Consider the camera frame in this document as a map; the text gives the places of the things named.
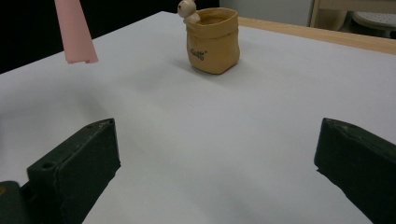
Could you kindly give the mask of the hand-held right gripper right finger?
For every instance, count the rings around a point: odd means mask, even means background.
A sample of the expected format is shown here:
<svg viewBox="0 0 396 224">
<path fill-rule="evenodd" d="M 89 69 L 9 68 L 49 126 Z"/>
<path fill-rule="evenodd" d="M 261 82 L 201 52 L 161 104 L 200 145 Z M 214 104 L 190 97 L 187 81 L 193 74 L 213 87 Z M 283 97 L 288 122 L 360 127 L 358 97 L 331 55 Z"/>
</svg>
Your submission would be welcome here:
<svg viewBox="0 0 396 224">
<path fill-rule="evenodd" d="M 314 164 L 374 224 L 396 224 L 396 145 L 359 126 L 323 119 Z"/>
</svg>

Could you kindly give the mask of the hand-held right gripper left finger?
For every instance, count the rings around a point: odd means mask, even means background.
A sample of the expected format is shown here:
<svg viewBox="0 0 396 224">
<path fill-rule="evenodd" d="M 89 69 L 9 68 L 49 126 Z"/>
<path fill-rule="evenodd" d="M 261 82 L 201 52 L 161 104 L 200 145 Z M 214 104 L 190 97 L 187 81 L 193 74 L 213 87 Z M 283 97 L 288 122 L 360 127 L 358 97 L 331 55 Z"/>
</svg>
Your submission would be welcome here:
<svg viewBox="0 0 396 224">
<path fill-rule="evenodd" d="M 36 224 L 82 224 L 120 168 L 114 119 L 91 123 L 27 168 Z"/>
</svg>

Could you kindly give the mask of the pink hairbrush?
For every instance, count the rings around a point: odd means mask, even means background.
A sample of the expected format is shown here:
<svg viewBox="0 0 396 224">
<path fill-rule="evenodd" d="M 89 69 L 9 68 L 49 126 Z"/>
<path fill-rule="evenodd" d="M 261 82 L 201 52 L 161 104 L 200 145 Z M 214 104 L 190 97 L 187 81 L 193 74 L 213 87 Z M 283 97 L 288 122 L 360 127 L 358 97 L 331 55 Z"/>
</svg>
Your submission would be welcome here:
<svg viewBox="0 0 396 224">
<path fill-rule="evenodd" d="M 97 63 L 98 57 L 79 0 L 54 0 L 65 59 L 68 63 Z"/>
</svg>

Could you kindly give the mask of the tan cup with small figurine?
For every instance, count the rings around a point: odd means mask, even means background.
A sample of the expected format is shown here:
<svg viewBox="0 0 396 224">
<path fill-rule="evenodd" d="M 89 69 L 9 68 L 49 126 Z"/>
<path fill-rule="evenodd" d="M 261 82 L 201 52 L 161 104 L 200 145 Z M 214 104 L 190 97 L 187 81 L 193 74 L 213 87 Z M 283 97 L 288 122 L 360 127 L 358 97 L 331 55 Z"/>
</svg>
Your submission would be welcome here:
<svg viewBox="0 0 396 224">
<path fill-rule="evenodd" d="M 177 14 L 187 32 L 187 53 L 191 65 L 203 72 L 220 75 L 240 58 L 238 13 L 225 7 L 196 9 L 195 0 L 181 0 Z"/>
</svg>

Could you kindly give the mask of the white board sheet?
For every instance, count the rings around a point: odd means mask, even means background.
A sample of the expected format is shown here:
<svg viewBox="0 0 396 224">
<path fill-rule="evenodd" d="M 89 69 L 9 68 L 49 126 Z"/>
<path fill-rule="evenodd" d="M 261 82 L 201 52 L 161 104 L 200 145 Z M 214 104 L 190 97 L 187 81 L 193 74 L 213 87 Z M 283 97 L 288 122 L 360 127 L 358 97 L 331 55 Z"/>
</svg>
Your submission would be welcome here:
<svg viewBox="0 0 396 224">
<path fill-rule="evenodd" d="M 193 69 L 161 12 L 0 75 L 0 181 L 83 126 L 116 121 L 121 167 L 86 224 L 370 224 L 314 164 L 320 124 L 396 143 L 396 54 L 243 27 L 220 76 Z"/>
</svg>

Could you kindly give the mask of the wooden table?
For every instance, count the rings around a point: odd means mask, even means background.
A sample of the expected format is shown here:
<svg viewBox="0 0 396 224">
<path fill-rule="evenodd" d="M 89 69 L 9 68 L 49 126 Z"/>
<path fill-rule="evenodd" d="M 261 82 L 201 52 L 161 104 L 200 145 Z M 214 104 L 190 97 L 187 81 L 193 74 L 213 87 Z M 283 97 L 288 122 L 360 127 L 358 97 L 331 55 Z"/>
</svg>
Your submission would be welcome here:
<svg viewBox="0 0 396 224">
<path fill-rule="evenodd" d="M 396 55 L 396 40 L 394 39 L 342 33 L 319 28 L 286 24 L 282 22 L 263 21 L 245 17 L 239 17 L 238 21 L 240 25 L 245 27 L 261 29 L 285 35 L 295 35 L 358 49 L 367 49 Z"/>
</svg>

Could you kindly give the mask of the pale round object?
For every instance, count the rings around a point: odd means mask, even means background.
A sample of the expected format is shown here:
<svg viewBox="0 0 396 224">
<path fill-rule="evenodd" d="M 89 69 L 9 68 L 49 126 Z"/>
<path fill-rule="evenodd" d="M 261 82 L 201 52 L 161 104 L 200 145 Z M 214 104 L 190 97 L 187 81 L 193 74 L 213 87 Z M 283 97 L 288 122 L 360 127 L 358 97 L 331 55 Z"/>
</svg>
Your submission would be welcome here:
<svg viewBox="0 0 396 224">
<path fill-rule="evenodd" d="M 353 12 L 352 19 L 359 25 L 376 30 L 396 31 L 396 14 Z"/>
</svg>

